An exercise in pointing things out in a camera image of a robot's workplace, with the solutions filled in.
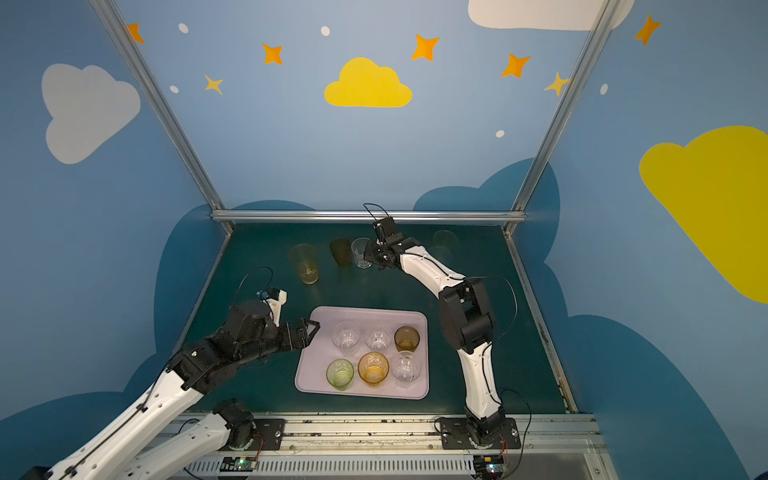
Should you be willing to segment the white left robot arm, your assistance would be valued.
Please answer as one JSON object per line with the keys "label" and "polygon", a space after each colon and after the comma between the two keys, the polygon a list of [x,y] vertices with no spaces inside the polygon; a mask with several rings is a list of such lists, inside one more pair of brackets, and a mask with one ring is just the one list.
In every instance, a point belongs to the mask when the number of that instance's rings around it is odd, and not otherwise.
{"label": "white left robot arm", "polygon": [[247,301],[229,308],[212,334],[185,345],[139,398],[85,445],[53,466],[35,466],[27,479],[114,479],[125,474],[167,478],[195,459],[222,447],[245,450],[261,439],[254,417],[234,400],[149,452],[143,449],[188,407],[244,365],[274,353],[308,347],[320,329],[302,319],[279,320],[280,303]]}

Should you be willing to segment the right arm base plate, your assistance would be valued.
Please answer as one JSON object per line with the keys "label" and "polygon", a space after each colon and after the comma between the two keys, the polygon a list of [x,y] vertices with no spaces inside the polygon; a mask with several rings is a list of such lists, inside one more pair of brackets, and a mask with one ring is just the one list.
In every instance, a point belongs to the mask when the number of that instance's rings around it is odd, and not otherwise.
{"label": "right arm base plate", "polygon": [[433,426],[444,450],[518,450],[522,447],[522,432],[512,418],[490,431],[483,431],[468,418],[458,417],[438,417]]}

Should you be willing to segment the small green cup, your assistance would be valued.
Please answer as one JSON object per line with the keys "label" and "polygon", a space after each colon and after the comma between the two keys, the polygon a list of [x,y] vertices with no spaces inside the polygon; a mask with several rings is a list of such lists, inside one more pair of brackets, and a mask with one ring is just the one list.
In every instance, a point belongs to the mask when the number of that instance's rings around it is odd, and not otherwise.
{"label": "small green cup", "polygon": [[336,390],[348,389],[355,378],[353,364],[344,358],[335,359],[329,363],[325,372],[326,381]]}

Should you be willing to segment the lilac plastic tray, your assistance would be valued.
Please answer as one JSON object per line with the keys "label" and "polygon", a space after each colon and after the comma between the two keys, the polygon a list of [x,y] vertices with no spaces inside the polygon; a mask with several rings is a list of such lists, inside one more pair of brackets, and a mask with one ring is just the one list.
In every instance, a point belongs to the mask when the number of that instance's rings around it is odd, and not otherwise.
{"label": "lilac plastic tray", "polygon": [[[419,312],[397,310],[375,310],[347,307],[322,306],[311,313],[311,319],[320,324],[317,335],[309,347],[305,348],[300,356],[295,376],[295,386],[303,393],[347,395],[362,397],[379,397],[389,399],[421,400],[429,392],[429,354],[428,354],[428,328],[426,317]],[[344,356],[332,343],[334,327],[341,322],[352,322],[361,331],[360,346],[357,352],[351,356]],[[416,383],[408,388],[397,385],[389,374],[387,378],[377,386],[366,384],[358,374],[358,361],[368,352],[365,345],[366,330],[374,325],[383,324],[391,328],[393,333],[404,325],[412,326],[420,334],[420,344],[414,355],[421,363],[421,375]],[[393,341],[392,346],[384,352],[389,365],[399,351]],[[339,391],[331,387],[326,381],[326,368],[335,359],[349,360],[355,370],[355,378],[351,386]]]}

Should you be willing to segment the brown amber short cup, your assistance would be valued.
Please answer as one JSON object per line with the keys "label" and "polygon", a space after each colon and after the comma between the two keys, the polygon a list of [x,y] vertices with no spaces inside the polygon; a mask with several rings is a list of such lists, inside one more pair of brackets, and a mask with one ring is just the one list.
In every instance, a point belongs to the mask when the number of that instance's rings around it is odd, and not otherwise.
{"label": "brown amber short cup", "polygon": [[412,326],[399,327],[394,334],[394,343],[399,352],[415,352],[420,344],[420,334]]}

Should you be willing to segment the yellow short cup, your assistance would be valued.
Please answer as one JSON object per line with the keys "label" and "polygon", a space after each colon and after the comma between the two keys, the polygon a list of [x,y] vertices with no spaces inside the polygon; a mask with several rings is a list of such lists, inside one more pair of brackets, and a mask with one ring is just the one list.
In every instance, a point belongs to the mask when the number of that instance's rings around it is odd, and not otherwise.
{"label": "yellow short cup", "polygon": [[389,371],[389,361],[380,352],[371,351],[365,353],[358,361],[358,374],[360,378],[371,386],[381,384],[387,378]]}

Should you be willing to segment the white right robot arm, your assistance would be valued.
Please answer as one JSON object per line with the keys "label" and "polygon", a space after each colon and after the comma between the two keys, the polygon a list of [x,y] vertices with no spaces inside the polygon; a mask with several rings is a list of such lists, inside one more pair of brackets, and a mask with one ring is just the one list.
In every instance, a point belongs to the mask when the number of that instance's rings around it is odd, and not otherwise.
{"label": "white right robot arm", "polygon": [[412,276],[437,298],[441,330],[461,364],[469,433],[476,444],[489,444],[506,416],[492,366],[496,319],[483,280],[449,269],[420,242],[405,237],[390,216],[372,226],[376,239],[366,247],[365,260]]}

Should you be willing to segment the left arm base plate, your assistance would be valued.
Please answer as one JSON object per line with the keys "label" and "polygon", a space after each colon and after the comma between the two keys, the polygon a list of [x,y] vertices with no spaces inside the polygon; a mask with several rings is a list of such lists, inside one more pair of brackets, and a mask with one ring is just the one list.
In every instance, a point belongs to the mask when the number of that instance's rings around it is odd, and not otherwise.
{"label": "left arm base plate", "polygon": [[280,449],[286,420],[283,418],[256,418],[255,420],[226,423],[222,451],[277,451]]}

